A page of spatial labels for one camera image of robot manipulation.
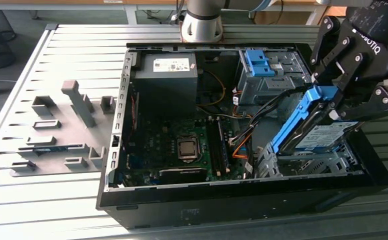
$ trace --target cpu socket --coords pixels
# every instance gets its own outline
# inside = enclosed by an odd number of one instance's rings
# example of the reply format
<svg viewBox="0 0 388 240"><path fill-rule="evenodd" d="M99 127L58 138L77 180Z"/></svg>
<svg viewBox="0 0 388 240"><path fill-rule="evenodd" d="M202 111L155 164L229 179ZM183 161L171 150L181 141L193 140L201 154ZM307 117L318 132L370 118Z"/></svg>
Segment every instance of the cpu socket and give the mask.
<svg viewBox="0 0 388 240"><path fill-rule="evenodd" d="M187 164L198 159L198 137L195 135L177 137L177 158Z"/></svg>

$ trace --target robotiq logo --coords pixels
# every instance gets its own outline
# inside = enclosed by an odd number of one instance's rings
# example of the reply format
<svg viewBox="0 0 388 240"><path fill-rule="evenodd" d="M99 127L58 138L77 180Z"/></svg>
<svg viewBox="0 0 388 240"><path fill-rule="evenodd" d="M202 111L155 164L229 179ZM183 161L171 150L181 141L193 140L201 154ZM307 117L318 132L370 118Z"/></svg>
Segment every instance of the robotiq logo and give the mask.
<svg viewBox="0 0 388 240"><path fill-rule="evenodd" d="M364 36L360 32L357 32L357 30L352 29L352 32L354 34L358 34L360 37L362 38L362 40L365 41L366 45L369 46L369 48L372 49L372 51L374 52L374 55L377 55L381 51L381 47L378 46L378 44L376 43L376 41L373 41L372 39L369 39L366 36Z"/></svg>

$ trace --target sticker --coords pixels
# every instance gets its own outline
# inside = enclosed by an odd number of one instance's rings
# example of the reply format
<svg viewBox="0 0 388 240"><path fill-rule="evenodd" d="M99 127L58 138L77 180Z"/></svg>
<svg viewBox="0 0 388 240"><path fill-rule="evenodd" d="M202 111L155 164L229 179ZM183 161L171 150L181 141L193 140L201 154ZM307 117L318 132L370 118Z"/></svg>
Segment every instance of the sticker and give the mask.
<svg viewBox="0 0 388 240"><path fill-rule="evenodd" d="M247 162L245 162L245 164L243 164L243 168L245 168L245 170L246 170L249 173L251 173L253 167L251 167L251 165L250 165Z"/></svg>
<svg viewBox="0 0 388 240"><path fill-rule="evenodd" d="M235 96L231 97L231 103L238 106L238 98Z"/></svg>
<svg viewBox="0 0 388 240"><path fill-rule="evenodd" d="M187 72L187 58L157 58L153 60L153 72Z"/></svg>
<svg viewBox="0 0 388 240"><path fill-rule="evenodd" d="M357 121L334 122L330 125L317 125L302 138L295 148L318 148L330 146L344 135L344 129L356 125Z"/></svg>
<svg viewBox="0 0 388 240"><path fill-rule="evenodd" d="M279 63L278 64L269 64L269 66L271 69L282 69L282 66Z"/></svg>

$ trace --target wooden table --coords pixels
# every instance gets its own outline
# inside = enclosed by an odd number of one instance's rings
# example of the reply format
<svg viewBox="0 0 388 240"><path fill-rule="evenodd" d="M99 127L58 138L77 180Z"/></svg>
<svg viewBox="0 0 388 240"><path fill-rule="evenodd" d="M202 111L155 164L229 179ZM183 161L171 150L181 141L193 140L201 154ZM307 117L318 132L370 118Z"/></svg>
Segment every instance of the wooden table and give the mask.
<svg viewBox="0 0 388 240"><path fill-rule="evenodd" d="M174 10L174 0L0 0L1 10L123 10L127 24L137 24L135 11ZM277 0L263 11L279 11ZM285 12L310 12L306 25L317 25L326 10L315 0L283 0Z"/></svg>

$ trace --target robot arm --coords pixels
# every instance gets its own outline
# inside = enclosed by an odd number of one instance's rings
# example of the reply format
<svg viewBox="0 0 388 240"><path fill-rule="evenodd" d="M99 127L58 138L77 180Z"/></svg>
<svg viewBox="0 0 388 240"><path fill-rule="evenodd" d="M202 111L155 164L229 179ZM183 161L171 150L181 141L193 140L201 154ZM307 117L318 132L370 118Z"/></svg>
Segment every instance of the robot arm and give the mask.
<svg viewBox="0 0 388 240"><path fill-rule="evenodd" d="M302 141L319 126L341 123L348 134L361 122L388 116L388 1L357 8L342 23L329 16L321 23L313 88L270 143L279 155L303 151ZM317 142L306 150L327 151L336 144Z"/></svg>
<svg viewBox="0 0 388 240"><path fill-rule="evenodd" d="M221 9L259 11L270 0L189 0L181 37L189 43L218 42L222 38Z"/></svg>

